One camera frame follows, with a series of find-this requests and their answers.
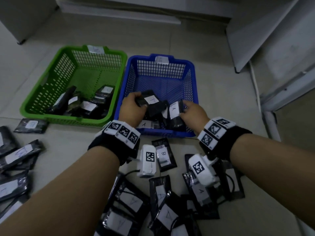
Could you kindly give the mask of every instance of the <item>hand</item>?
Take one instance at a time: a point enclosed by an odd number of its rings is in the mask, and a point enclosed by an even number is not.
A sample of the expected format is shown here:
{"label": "hand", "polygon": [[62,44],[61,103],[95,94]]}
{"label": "hand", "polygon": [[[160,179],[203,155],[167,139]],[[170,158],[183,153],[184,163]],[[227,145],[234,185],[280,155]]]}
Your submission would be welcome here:
{"label": "hand", "polygon": [[120,107],[119,121],[128,123],[131,127],[136,128],[141,123],[147,111],[147,105],[138,107],[135,102],[136,97],[140,97],[141,92],[130,93],[124,98]]}
{"label": "hand", "polygon": [[186,123],[187,127],[199,135],[203,127],[210,121],[210,118],[208,118],[200,105],[187,100],[183,100],[183,103],[187,106],[187,109],[184,110],[185,113],[180,113],[179,116]]}

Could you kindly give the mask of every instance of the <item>forearm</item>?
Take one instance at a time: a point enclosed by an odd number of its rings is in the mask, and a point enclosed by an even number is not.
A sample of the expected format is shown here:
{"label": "forearm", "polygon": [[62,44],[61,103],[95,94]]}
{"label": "forearm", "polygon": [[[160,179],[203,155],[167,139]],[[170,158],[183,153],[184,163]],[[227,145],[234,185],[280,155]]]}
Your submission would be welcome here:
{"label": "forearm", "polygon": [[234,143],[231,162],[259,187],[315,228],[315,155],[253,134]]}
{"label": "forearm", "polygon": [[118,168],[111,151],[90,149],[0,224],[1,235],[93,235]]}

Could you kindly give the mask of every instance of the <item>black wrist strap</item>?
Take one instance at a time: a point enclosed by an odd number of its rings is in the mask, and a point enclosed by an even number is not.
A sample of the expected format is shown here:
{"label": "black wrist strap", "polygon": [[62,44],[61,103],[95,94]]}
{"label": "black wrist strap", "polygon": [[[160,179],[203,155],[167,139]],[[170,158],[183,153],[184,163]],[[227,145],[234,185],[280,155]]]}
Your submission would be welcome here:
{"label": "black wrist strap", "polygon": [[125,164],[128,157],[137,158],[139,145],[140,139],[138,139],[135,147],[131,149],[115,136],[103,133],[93,140],[93,142],[89,145],[88,150],[96,146],[105,147],[118,157],[120,165],[122,166]]}
{"label": "black wrist strap", "polygon": [[222,160],[230,161],[230,151],[234,143],[240,136],[247,133],[252,132],[245,128],[235,126],[227,129],[226,133],[220,138],[213,150],[210,150],[202,142],[199,142],[199,145],[204,150],[209,160],[214,160],[216,157],[218,157]]}

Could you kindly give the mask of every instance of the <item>blue plastic basket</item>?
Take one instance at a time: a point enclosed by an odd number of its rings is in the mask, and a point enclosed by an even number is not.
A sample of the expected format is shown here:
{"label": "blue plastic basket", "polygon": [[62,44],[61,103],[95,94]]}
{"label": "blue plastic basket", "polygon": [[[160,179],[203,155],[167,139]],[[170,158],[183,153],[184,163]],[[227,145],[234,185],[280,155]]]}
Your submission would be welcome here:
{"label": "blue plastic basket", "polygon": [[[157,56],[168,57],[169,64],[155,62]],[[172,55],[135,55],[128,59],[123,84],[114,119],[118,119],[121,103],[131,92],[152,89],[160,100],[172,104],[181,99],[198,103],[195,67],[188,60],[175,59]],[[194,137],[187,127],[186,132],[166,129],[137,129],[141,134],[168,138]]]}

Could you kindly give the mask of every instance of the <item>white floor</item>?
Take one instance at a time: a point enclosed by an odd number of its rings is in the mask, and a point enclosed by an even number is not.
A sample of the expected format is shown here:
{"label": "white floor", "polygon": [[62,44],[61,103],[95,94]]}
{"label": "white floor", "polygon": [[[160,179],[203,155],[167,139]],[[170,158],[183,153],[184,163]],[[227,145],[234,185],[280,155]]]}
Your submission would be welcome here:
{"label": "white floor", "polygon": [[[19,107],[57,50],[64,45],[92,44],[132,55],[170,54],[194,63],[199,103],[210,117],[222,116],[267,136],[258,112],[248,71],[234,73],[225,26],[183,21],[182,25],[55,13],[37,33],[19,46],[0,25],[0,126],[13,130],[22,118]],[[33,191],[40,190],[87,149],[97,129],[50,125],[43,135],[15,134],[21,144],[40,139],[47,148],[35,166]],[[150,144],[157,137],[141,137]],[[187,193],[182,173],[184,155],[202,152],[194,139],[170,139],[178,167],[169,174],[172,189]],[[124,165],[121,171],[135,169]],[[148,180],[135,175],[131,182],[149,195]],[[199,221],[203,235],[300,235],[295,217],[248,178],[242,183],[246,198],[219,207],[220,220]],[[153,235],[144,223],[141,235]]]}

